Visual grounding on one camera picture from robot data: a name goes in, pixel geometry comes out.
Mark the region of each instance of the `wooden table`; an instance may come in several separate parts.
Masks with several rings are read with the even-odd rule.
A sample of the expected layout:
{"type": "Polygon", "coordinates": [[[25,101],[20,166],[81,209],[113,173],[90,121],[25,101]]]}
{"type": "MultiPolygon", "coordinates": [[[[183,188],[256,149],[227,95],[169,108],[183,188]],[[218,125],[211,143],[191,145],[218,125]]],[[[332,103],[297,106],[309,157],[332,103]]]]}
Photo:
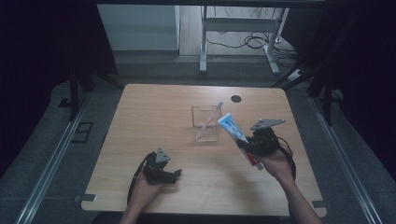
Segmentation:
{"type": "MultiPolygon", "coordinates": [[[[82,208],[124,211],[131,179],[139,163],[161,147],[172,160],[165,171],[183,169],[175,185],[166,186],[147,213],[288,216],[288,202],[278,182],[251,166],[231,137],[196,143],[191,107],[224,102],[246,136],[258,119],[285,119],[273,127],[294,151],[297,185],[305,198],[322,201],[285,92],[281,89],[129,84],[110,125],[86,194],[94,202],[82,208]],[[231,100],[242,98],[240,103],[231,100]]],[[[315,209],[320,217],[326,208],[315,209]]]]}

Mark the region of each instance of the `forearm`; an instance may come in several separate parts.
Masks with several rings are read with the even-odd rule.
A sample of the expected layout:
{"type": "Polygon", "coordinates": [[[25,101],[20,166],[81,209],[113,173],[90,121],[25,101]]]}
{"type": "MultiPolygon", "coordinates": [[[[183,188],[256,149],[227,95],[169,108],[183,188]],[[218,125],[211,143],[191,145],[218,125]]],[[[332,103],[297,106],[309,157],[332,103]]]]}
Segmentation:
{"type": "Polygon", "coordinates": [[[293,180],[288,179],[286,181],[279,181],[279,183],[283,190],[285,190],[290,210],[298,224],[322,223],[293,180]]]}
{"type": "Polygon", "coordinates": [[[125,209],[120,224],[135,224],[137,219],[139,218],[141,211],[141,206],[138,206],[136,204],[133,205],[132,203],[130,203],[125,209]]]}

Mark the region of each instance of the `black curtain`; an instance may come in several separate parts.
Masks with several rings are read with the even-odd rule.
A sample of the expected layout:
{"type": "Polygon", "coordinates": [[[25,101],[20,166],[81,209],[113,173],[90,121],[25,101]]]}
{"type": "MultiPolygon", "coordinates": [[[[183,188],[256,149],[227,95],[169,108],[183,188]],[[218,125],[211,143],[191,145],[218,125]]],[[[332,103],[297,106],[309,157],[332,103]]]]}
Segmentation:
{"type": "Polygon", "coordinates": [[[90,74],[117,74],[96,4],[7,0],[0,6],[1,175],[41,119],[53,87],[74,71],[85,91],[90,74]]]}
{"type": "Polygon", "coordinates": [[[396,179],[396,16],[389,1],[369,1],[334,64],[346,117],[396,179]]]}

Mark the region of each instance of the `toothbrush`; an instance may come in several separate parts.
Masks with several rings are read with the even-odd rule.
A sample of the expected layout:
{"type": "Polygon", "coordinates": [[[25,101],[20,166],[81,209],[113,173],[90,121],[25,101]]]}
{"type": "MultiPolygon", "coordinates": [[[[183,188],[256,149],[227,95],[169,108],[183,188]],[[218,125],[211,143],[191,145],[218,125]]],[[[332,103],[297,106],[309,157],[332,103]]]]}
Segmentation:
{"type": "Polygon", "coordinates": [[[218,113],[219,109],[221,108],[223,102],[220,101],[215,112],[213,112],[213,114],[209,117],[209,119],[207,120],[207,122],[205,123],[205,125],[199,130],[198,134],[195,137],[195,140],[198,141],[199,137],[201,137],[202,132],[204,131],[204,129],[207,127],[207,125],[209,125],[210,121],[212,121],[212,119],[215,117],[215,115],[218,113]]]}

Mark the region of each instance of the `dark background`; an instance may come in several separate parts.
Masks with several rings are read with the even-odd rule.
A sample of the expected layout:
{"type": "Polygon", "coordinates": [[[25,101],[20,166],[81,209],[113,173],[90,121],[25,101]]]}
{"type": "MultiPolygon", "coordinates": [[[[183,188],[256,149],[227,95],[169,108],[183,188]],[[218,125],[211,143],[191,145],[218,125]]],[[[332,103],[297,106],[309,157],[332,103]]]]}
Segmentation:
{"type": "MultiPolygon", "coordinates": [[[[1,175],[18,155],[50,101],[52,88],[75,72],[85,91],[88,74],[117,74],[96,5],[73,1],[2,1],[0,6],[1,175]]],[[[320,63],[348,10],[291,9],[285,37],[320,63]]],[[[340,103],[395,178],[395,20],[387,1],[369,1],[332,63],[340,103]]]]}
{"type": "MultiPolygon", "coordinates": [[[[360,2],[361,13],[330,70],[334,88],[344,96],[340,107],[345,116],[396,179],[396,16],[389,1],[360,2]]],[[[312,69],[331,49],[349,13],[341,7],[292,8],[282,37],[312,69]]]]}
{"type": "Polygon", "coordinates": [[[41,119],[54,86],[74,73],[91,91],[89,74],[117,74],[96,5],[76,2],[1,1],[1,175],[41,119]]]}

